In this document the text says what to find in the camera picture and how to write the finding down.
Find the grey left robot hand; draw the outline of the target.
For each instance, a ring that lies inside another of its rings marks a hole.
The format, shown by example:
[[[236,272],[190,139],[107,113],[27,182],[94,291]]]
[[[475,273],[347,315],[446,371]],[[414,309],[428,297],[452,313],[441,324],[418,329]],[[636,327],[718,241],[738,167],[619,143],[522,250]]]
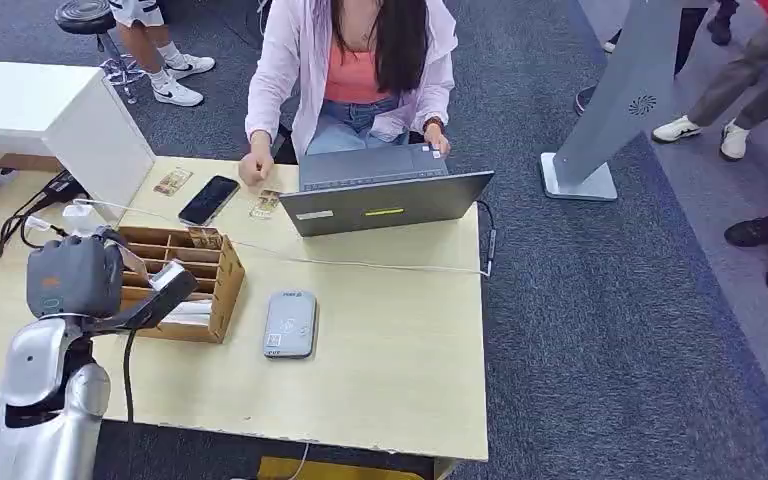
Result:
[[[125,262],[121,248],[127,240],[102,227],[90,236],[68,235],[47,242],[29,254],[26,300],[42,320],[68,317],[95,329],[140,325],[151,315],[144,300],[122,311]]]

